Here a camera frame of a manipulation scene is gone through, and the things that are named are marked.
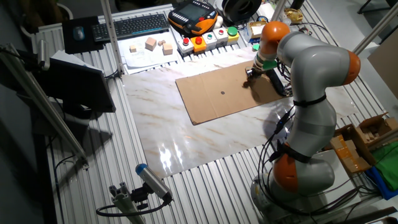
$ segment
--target metal pole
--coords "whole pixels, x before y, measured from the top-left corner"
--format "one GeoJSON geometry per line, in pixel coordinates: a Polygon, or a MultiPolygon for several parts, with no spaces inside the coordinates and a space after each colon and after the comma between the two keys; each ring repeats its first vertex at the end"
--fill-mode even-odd
{"type": "Polygon", "coordinates": [[[276,5],[274,14],[272,15],[271,21],[277,21],[280,14],[284,11],[284,7],[286,5],[287,0],[279,0],[278,4],[276,5]]]}
{"type": "Polygon", "coordinates": [[[111,8],[109,6],[109,0],[101,0],[101,5],[102,5],[102,10],[104,12],[106,27],[108,28],[109,38],[111,39],[113,54],[116,60],[116,66],[121,77],[121,75],[124,75],[124,69],[123,69],[122,58],[120,57],[118,38],[116,37],[116,31],[114,29],[111,8]]]}
{"type": "MultiPolygon", "coordinates": [[[[6,49],[12,53],[18,54],[17,50],[11,45],[7,44],[6,49]]],[[[58,134],[64,139],[72,151],[78,156],[79,159],[86,160],[86,153],[83,148],[76,140],[72,132],[69,130],[68,126],[62,120],[61,116],[58,114],[57,110],[50,104],[47,96],[45,95],[43,89],[37,83],[34,76],[25,70],[21,60],[15,56],[0,53],[0,60],[4,62],[7,68],[15,76],[17,81],[21,84],[27,94],[32,98],[36,106],[41,110],[44,116],[52,124],[58,134]]]]}
{"type": "Polygon", "coordinates": [[[386,28],[386,26],[391,22],[391,20],[398,15],[398,3],[396,3],[390,11],[384,16],[380,22],[373,28],[372,32],[365,37],[358,46],[355,47],[353,53],[359,55],[369,44],[372,40],[381,33],[381,31],[386,28]]]}

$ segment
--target keyboard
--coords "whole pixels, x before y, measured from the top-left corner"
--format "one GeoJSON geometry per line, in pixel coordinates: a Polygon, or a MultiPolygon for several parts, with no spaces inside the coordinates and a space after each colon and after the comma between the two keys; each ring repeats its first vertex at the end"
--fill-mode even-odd
{"type": "MultiPolygon", "coordinates": [[[[169,29],[169,23],[163,14],[125,19],[113,22],[113,24],[118,40],[154,34],[169,29]]],[[[94,35],[94,42],[106,42],[110,40],[106,24],[93,25],[91,26],[91,30],[94,35]]]]}

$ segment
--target white marble board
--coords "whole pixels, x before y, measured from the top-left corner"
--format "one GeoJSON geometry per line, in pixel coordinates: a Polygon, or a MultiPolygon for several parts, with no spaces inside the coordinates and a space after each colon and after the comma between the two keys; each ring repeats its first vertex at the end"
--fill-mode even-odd
{"type": "MultiPolygon", "coordinates": [[[[266,142],[279,116],[293,104],[284,98],[194,126],[175,80],[253,60],[251,48],[133,75],[123,83],[146,160],[160,178],[266,142]]],[[[342,87],[326,90],[337,118],[357,113],[342,87]]]]}

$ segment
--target red button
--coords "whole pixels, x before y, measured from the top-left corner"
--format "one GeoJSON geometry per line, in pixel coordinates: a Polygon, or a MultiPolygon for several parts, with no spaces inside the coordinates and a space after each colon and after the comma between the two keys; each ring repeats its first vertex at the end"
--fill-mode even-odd
{"type": "Polygon", "coordinates": [[[189,39],[188,39],[188,38],[184,38],[183,44],[184,44],[184,45],[188,45],[188,44],[189,44],[189,39]]]}
{"type": "Polygon", "coordinates": [[[197,43],[198,45],[201,44],[201,41],[202,41],[201,37],[197,37],[197,38],[195,39],[195,43],[197,43]]]}

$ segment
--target green object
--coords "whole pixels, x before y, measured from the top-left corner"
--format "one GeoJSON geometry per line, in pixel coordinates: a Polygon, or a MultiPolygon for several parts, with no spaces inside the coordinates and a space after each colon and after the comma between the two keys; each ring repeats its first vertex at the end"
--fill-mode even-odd
{"type": "Polygon", "coordinates": [[[238,34],[238,29],[235,27],[229,27],[228,28],[228,35],[230,36],[236,36],[238,34]]]}
{"type": "Polygon", "coordinates": [[[253,45],[253,50],[254,51],[258,51],[260,49],[260,45],[259,44],[254,44],[253,45]]]}
{"type": "Polygon", "coordinates": [[[270,70],[270,69],[274,69],[276,67],[277,67],[277,62],[275,60],[273,60],[273,61],[264,61],[262,63],[262,69],[264,71],[270,70]]]}
{"type": "Polygon", "coordinates": [[[372,152],[376,169],[391,191],[398,189],[398,141],[372,152]]]}

